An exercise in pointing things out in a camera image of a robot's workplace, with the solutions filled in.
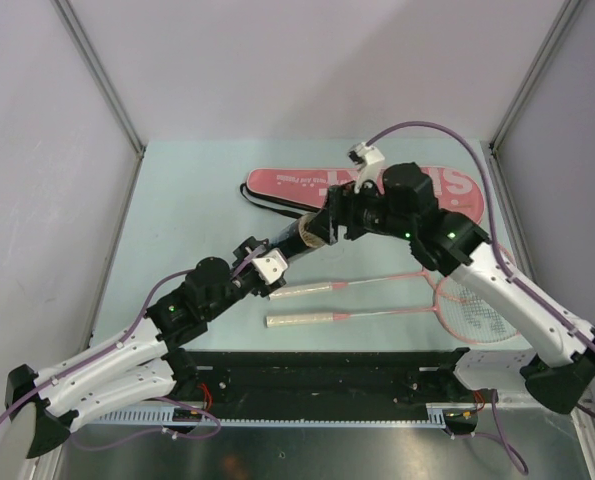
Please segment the black shuttlecock tube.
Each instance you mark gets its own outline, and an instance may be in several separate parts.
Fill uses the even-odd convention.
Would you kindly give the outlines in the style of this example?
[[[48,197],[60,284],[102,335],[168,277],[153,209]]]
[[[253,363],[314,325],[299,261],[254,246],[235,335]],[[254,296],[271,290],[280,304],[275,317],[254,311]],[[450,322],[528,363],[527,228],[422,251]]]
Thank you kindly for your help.
[[[271,239],[269,243],[269,248],[271,250],[275,248],[279,249],[289,264],[294,263],[298,259],[315,250],[318,250],[308,249],[300,239],[298,234],[298,220],[300,218],[296,219],[291,225],[286,227],[276,237]]]

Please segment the white shuttlecock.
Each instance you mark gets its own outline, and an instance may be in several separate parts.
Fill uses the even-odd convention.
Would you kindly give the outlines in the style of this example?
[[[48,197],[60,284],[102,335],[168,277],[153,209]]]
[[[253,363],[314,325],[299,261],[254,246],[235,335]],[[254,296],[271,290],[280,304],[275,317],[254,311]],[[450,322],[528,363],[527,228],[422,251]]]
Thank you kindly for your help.
[[[303,215],[298,220],[298,234],[304,245],[308,249],[319,249],[326,245],[326,242],[308,230],[308,225],[315,218],[314,213]]]

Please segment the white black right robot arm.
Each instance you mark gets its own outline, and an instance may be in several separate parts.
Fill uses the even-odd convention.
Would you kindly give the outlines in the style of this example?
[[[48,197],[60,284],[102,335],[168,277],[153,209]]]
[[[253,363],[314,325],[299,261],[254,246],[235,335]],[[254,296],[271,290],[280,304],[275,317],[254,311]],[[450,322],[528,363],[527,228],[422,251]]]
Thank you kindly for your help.
[[[339,227],[348,240],[374,233],[408,241],[423,267],[465,286],[518,330],[535,352],[519,369],[526,390],[549,410],[570,413],[595,378],[595,325],[538,289],[477,223],[441,208],[417,164],[387,168],[382,184],[330,187],[306,231],[328,245]]]

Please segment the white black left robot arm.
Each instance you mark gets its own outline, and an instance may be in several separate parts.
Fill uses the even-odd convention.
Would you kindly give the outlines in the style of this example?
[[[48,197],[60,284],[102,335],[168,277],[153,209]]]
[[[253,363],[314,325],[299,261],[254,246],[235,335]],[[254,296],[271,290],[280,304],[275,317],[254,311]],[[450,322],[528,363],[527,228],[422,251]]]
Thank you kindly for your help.
[[[196,365],[185,345],[248,295],[266,297],[282,287],[291,255],[269,241],[247,239],[228,263],[207,257],[179,272],[181,283],[160,299],[147,296],[124,330],[59,364],[11,370],[6,417],[35,407],[26,458],[43,456],[91,421],[143,400],[184,400],[198,387]]]

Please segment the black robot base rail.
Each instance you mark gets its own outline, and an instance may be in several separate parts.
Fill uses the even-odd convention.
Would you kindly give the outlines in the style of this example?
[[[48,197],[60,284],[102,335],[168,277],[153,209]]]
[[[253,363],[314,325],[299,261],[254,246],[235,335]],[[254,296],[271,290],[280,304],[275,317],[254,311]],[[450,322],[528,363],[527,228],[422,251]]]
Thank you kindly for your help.
[[[492,401],[490,386],[466,387],[457,379],[457,362],[467,352],[189,351],[181,382],[169,396],[206,400],[221,420],[422,420],[429,404]]]

